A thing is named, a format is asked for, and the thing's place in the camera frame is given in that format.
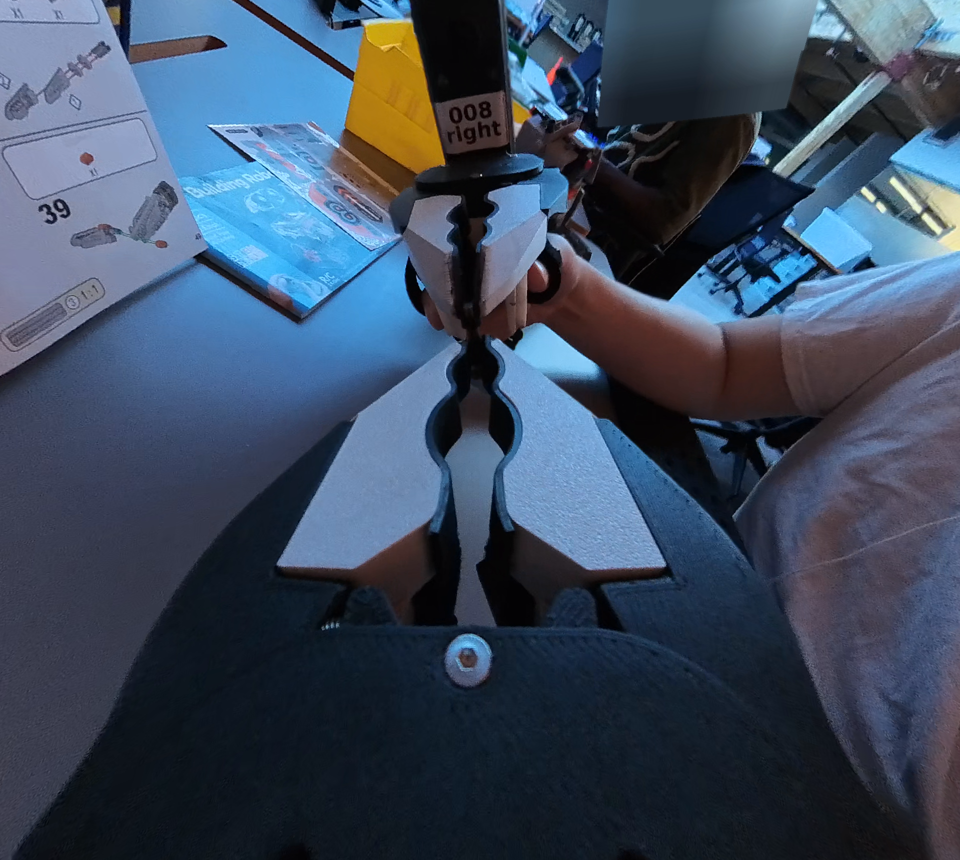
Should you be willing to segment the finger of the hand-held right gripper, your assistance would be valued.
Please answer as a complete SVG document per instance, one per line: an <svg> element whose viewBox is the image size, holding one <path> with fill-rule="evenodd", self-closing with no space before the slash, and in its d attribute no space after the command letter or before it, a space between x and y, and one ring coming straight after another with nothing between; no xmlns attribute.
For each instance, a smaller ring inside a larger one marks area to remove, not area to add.
<svg viewBox="0 0 960 860"><path fill-rule="evenodd" d="M471 286L476 336L484 318L506 305L510 334L527 324L527 275L546 246L538 187L503 187L471 197L476 266Z"/></svg>
<svg viewBox="0 0 960 860"><path fill-rule="evenodd" d="M414 307L424 313L430 297L443 329L453 338L471 338L472 244L462 196L416 198L403 240L409 251L406 288Z"/></svg>

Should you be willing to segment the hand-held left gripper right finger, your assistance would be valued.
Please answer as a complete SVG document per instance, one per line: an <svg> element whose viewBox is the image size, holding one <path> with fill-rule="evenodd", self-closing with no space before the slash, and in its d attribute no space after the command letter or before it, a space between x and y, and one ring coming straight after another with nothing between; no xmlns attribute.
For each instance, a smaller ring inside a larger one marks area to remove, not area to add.
<svg viewBox="0 0 960 860"><path fill-rule="evenodd" d="M663 578L668 567L604 437L609 423L499 340L484 341L490 433L504 457L491 525L542 620L563 590Z"/></svg>

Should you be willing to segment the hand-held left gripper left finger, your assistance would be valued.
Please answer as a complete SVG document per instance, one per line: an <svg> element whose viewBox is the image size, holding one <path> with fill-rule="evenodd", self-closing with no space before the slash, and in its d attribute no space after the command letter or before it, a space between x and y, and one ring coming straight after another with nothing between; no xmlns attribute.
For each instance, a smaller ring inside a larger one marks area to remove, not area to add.
<svg viewBox="0 0 960 860"><path fill-rule="evenodd" d="M446 455L471 374L451 341L357 415L277 561L282 574L375 587L405 622L455 622L461 551Z"/></svg>

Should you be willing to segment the dark grey toy axle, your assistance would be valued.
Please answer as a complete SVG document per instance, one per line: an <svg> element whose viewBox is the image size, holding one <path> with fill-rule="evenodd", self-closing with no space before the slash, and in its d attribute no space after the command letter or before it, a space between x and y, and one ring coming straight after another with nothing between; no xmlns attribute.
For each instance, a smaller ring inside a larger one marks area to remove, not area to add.
<svg viewBox="0 0 960 860"><path fill-rule="evenodd" d="M462 341L463 360L469 368L470 380L482 383L487 350L479 332L481 317L478 310L474 299L462 301L461 322L465 330L465 339Z"/></svg>

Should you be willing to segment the person's right forearm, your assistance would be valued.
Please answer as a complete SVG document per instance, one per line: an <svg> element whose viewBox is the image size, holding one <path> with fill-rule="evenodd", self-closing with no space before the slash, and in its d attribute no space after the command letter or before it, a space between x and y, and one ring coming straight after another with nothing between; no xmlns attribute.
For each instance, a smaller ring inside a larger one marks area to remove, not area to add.
<svg viewBox="0 0 960 860"><path fill-rule="evenodd" d="M713 323L583 266L568 340L609 376L688 416L747 420L794 414L778 316Z"/></svg>

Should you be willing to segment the grey desk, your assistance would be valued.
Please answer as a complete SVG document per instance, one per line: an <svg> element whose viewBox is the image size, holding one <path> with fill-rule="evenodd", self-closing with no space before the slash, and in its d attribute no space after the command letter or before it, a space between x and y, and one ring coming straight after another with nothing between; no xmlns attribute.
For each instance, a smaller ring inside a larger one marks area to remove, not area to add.
<svg viewBox="0 0 960 860"><path fill-rule="evenodd" d="M193 262L2 378L2 858L212 540L441 349L408 301L406 255L302 322Z"/></svg>

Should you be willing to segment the person's right hand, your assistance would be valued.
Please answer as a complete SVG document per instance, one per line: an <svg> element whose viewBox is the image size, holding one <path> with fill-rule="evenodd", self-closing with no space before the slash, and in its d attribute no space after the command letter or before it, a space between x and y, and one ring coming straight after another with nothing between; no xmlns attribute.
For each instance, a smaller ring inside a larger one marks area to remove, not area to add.
<svg viewBox="0 0 960 860"><path fill-rule="evenodd" d="M580 257L564 237L550 234L547 242L558 252L560 258L560 278L556 293L544 303L532 303L529 300L530 294L546 292L549 286L549 271L544 263L535 261L518 282L510 298L505 299L481 320L476 334L508 341L524 327L558 322L560 314L572 302L574 291L581 281L603 279L600 271Z"/></svg>

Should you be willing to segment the yellow plastic bin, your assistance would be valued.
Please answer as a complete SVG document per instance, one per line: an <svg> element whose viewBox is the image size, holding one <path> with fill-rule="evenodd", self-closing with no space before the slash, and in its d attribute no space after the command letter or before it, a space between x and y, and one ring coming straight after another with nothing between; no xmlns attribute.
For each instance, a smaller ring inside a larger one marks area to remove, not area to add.
<svg viewBox="0 0 960 860"><path fill-rule="evenodd" d="M363 26L345 127L414 173L445 162L410 20Z"/></svg>

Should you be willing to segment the orange car booklet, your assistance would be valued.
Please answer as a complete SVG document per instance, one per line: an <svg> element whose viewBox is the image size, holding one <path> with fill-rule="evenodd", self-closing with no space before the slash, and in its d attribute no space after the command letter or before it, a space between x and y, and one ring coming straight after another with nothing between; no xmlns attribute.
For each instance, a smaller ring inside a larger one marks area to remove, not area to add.
<svg viewBox="0 0 960 860"><path fill-rule="evenodd" d="M211 124L354 241L374 251L399 239L389 215L397 191L315 123Z"/></svg>

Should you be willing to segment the blue toy car booklet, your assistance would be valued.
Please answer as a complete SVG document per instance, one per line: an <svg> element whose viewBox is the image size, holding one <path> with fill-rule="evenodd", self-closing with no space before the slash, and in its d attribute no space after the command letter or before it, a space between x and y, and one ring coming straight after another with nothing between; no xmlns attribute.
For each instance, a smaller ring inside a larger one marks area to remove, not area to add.
<svg viewBox="0 0 960 860"><path fill-rule="evenodd" d="M398 240L339 182L302 196L258 163L178 181L207 257L299 319Z"/></svg>

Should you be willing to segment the open white instruction booklet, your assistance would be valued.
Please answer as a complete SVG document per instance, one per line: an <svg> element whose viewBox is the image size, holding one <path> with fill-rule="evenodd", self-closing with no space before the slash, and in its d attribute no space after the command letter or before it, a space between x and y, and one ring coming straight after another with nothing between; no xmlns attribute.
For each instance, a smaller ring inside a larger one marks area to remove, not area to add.
<svg viewBox="0 0 960 860"><path fill-rule="evenodd" d="M1 21L6 374L207 244L103 1Z"/></svg>

